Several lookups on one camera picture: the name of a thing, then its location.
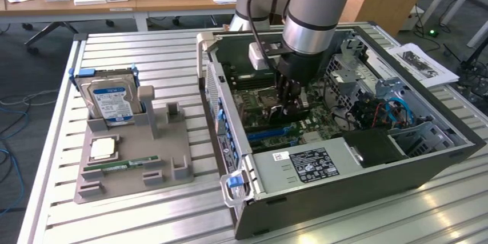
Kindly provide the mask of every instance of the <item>floor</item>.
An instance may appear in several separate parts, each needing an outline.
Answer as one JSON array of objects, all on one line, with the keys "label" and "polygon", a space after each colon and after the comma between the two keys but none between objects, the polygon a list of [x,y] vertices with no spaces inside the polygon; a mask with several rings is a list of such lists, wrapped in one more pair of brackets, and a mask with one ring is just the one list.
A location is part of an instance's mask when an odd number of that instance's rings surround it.
[{"label": "floor", "polygon": [[[432,0],[420,0],[418,6],[425,9]],[[442,2],[442,5],[433,14],[429,22],[425,24],[425,29],[438,29],[438,15],[446,7],[449,0]],[[216,16],[218,24],[229,23],[230,16]],[[460,57],[466,57],[472,53],[472,49],[465,47],[470,37],[488,19],[488,11],[474,4],[466,2],[453,18],[449,28],[450,34],[440,31],[438,37],[434,39],[440,44],[445,43],[452,47]],[[209,17],[181,17],[178,27],[172,25],[170,18],[164,20],[153,20],[150,30],[170,29],[192,29],[201,27],[212,27]],[[33,24],[34,30],[40,30],[45,24]],[[134,22],[129,19],[114,21],[114,27],[105,25],[104,21],[74,22],[73,27],[82,33],[108,33],[136,31]],[[0,98],[9,95],[26,95],[37,93],[41,90],[57,89],[64,72],[65,61],[70,48],[72,34],[64,28],[58,28],[41,41],[36,43],[40,49],[40,55],[32,56],[25,52],[24,41],[32,36],[33,31],[25,31],[18,24],[10,25],[8,32],[0,35],[0,53],[2,58],[0,62]],[[416,37],[412,32],[402,32],[396,39],[400,43],[416,43],[422,50],[432,49],[436,45]],[[430,51],[428,54],[445,67],[454,70],[457,60],[442,54],[442,49]],[[486,60],[488,53],[482,53],[482,60]],[[36,97],[32,103],[41,103],[56,98],[56,94],[46,94]],[[25,105],[18,105],[12,110],[22,111]],[[16,243],[21,221],[24,218],[24,209],[28,203],[29,190],[32,188],[36,168],[38,165],[40,154],[44,146],[44,139],[49,128],[50,114],[54,105],[32,106],[29,110],[28,127],[13,137],[5,140],[8,150],[14,153],[18,160],[18,166],[22,173],[25,185],[25,196],[16,209],[0,216],[0,236],[1,243]],[[18,114],[0,112],[0,129],[4,129],[17,118]],[[0,165],[0,178],[2,177],[8,165]],[[14,176],[14,170],[6,180],[0,183],[0,209],[9,206],[18,195],[18,179]]]}]

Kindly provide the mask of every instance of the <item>hard drive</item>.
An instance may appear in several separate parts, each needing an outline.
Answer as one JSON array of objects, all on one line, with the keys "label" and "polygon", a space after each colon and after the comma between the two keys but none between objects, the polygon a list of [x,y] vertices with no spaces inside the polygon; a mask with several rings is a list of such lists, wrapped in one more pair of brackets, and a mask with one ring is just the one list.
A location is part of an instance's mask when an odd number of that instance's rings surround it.
[{"label": "hard drive", "polygon": [[133,123],[142,112],[137,98],[137,69],[81,69],[70,76],[89,110],[92,119],[104,118],[108,126]]}]

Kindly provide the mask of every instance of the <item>power supply label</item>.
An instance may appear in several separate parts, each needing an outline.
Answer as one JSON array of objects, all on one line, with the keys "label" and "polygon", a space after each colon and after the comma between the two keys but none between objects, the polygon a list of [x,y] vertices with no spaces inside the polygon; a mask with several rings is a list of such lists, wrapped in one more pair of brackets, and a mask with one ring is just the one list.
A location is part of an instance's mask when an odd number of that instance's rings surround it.
[{"label": "power supply label", "polygon": [[302,183],[338,175],[338,170],[325,148],[289,154],[289,159]]},{"label": "power supply label", "polygon": [[118,122],[132,118],[130,103],[124,99],[126,93],[124,87],[93,90],[101,115],[108,121]]}]

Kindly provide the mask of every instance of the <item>aluminum work table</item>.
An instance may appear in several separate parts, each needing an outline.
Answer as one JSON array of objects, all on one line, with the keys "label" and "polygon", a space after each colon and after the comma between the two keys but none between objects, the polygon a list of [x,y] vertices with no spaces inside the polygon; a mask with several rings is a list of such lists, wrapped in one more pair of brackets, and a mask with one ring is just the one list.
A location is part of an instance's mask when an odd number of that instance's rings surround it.
[{"label": "aluminum work table", "polygon": [[[354,23],[384,47],[396,41],[376,26]],[[68,68],[125,68],[136,63],[141,85],[156,88],[156,107],[184,107],[194,181],[77,205],[74,185],[86,108],[68,81],[46,135],[18,243],[480,243],[488,239],[488,147],[418,189],[316,218],[258,237],[233,239],[196,77],[194,37],[201,30],[93,34],[73,41]],[[488,118],[448,86],[432,89],[488,140]]]}]

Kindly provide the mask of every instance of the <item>green ram module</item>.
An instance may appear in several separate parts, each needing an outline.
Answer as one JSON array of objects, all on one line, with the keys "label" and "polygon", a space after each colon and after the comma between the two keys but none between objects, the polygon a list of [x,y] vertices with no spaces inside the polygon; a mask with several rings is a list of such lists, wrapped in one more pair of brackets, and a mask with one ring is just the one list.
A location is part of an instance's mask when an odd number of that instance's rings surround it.
[{"label": "green ram module", "polygon": [[92,170],[98,170],[98,169],[101,169],[102,171],[132,169],[132,168],[142,166],[144,162],[154,160],[157,158],[158,158],[158,156],[153,155],[150,157],[142,157],[142,158],[136,158],[132,160],[122,160],[122,161],[104,163],[104,164],[98,164],[98,165],[93,165],[93,166],[86,166],[82,168],[82,171],[92,171]]}]

